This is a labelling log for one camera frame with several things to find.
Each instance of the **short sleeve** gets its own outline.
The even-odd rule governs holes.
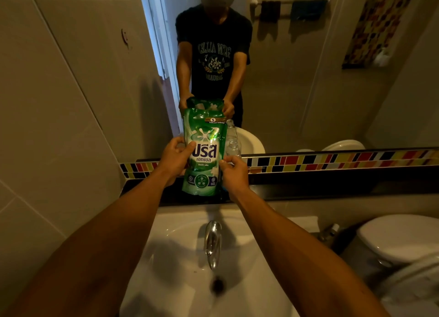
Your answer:
[[[191,42],[191,30],[190,22],[187,13],[183,12],[177,16],[175,21],[175,28],[177,29],[177,41],[180,42]]]
[[[250,43],[252,42],[253,26],[248,19],[245,19],[238,31],[236,52],[243,52],[247,55],[247,65],[250,64]]]

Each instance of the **person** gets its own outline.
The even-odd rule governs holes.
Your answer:
[[[230,8],[233,0],[201,0],[176,20],[177,79],[181,114],[187,99],[223,99],[223,112],[242,127],[241,88],[252,41],[252,24]],[[192,76],[192,91],[189,90]]]
[[[174,183],[195,149],[195,142],[178,148],[180,142],[181,137],[172,139],[148,178],[74,232],[3,317],[118,314],[163,189]],[[342,259],[251,191],[241,159],[225,157],[220,166],[232,201],[301,317],[389,316]]]

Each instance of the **detergent refill pouch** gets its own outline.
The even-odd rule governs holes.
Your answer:
[[[183,191],[193,195],[214,196],[219,191],[220,160],[226,143],[226,120],[223,102],[190,98],[184,112],[184,140],[197,143],[189,158]]]

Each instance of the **white ceramic sink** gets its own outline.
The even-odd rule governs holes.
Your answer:
[[[239,210],[162,212],[128,285],[121,317],[298,316]],[[215,273],[203,251],[210,220],[222,224]],[[225,286],[220,296],[211,292],[215,277]]]
[[[265,154],[262,142],[249,131],[237,128],[239,142],[241,143],[243,154]]]

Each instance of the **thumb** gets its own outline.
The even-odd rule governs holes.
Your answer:
[[[226,170],[226,169],[231,169],[232,166],[230,164],[228,164],[227,162],[225,162],[224,160],[221,160],[219,162],[219,167],[221,168],[222,171]]]
[[[184,157],[189,158],[194,151],[196,145],[197,143],[195,141],[191,141],[181,153],[184,155]]]

